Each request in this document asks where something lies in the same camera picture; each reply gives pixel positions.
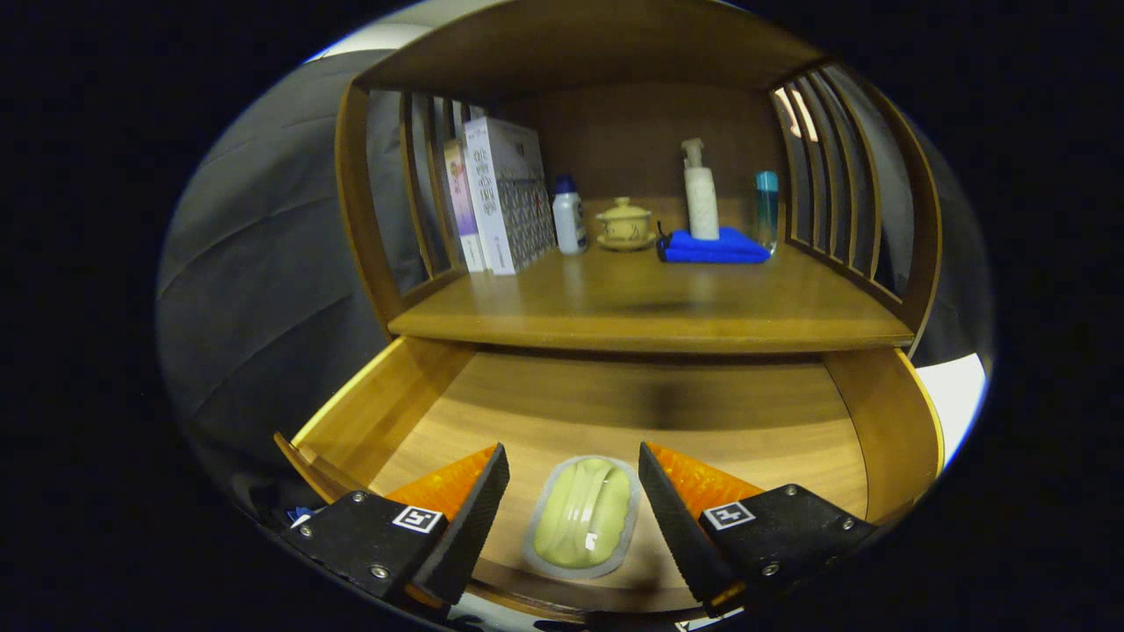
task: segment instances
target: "wooden drawer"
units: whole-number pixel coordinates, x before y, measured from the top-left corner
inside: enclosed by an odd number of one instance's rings
[[[535,351],[402,336],[278,444],[328,502],[389,494],[504,443],[511,478],[469,590],[536,614],[698,606],[646,497],[624,565],[592,580],[520,559],[551,469],[578,454],[636,463],[641,441],[759,487],[796,482],[876,524],[906,512],[943,463],[940,423],[897,349],[783,358]]]

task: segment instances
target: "saucer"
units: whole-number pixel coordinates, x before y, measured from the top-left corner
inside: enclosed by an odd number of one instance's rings
[[[631,252],[634,250],[644,250],[647,246],[655,243],[660,235],[655,232],[649,232],[646,240],[606,240],[605,235],[597,236],[597,243],[606,250],[613,250],[617,252]]]

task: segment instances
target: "pump dispenser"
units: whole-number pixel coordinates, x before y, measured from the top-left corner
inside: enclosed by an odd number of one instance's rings
[[[703,166],[703,139],[688,138],[681,144],[687,159],[683,160],[683,180],[687,181],[687,213],[691,236],[696,240],[718,238],[718,197],[714,189],[714,175]]]

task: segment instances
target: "white bottle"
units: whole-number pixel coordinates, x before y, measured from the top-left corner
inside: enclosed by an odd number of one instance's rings
[[[554,231],[562,254],[586,252],[586,226],[581,222],[581,198],[573,178],[559,175],[554,180]]]
[[[696,240],[717,240],[718,196],[714,190],[714,175],[703,166],[703,139],[689,138],[681,146],[687,152],[683,180],[687,181],[687,213],[690,216],[691,236]]]

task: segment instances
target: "slatted side panel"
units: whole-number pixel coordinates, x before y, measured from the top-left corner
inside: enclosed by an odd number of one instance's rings
[[[836,65],[804,72],[773,97],[789,153],[786,242],[851,279],[919,334],[936,286],[940,207],[908,124],[881,92]],[[887,234],[895,238],[883,252],[888,210],[897,234]],[[909,235],[912,250],[903,245]],[[894,274],[879,270],[888,259]]]
[[[371,128],[370,110],[391,107],[397,109],[398,129]],[[375,115],[375,121],[386,119]],[[443,145],[463,134],[463,121],[473,115],[484,111],[441,97],[372,91],[354,83],[341,103],[336,126],[341,207],[368,297],[388,338],[393,337],[387,328],[390,320],[465,273],[448,204]],[[400,172],[368,160],[369,153],[381,157],[382,147],[393,147],[395,141]],[[384,241],[383,232],[393,238]],[[411,238],[404,238],[407,233]],[[419,256],[424,271],[416,265]],[[416,272],[404,268],[411,258]]]

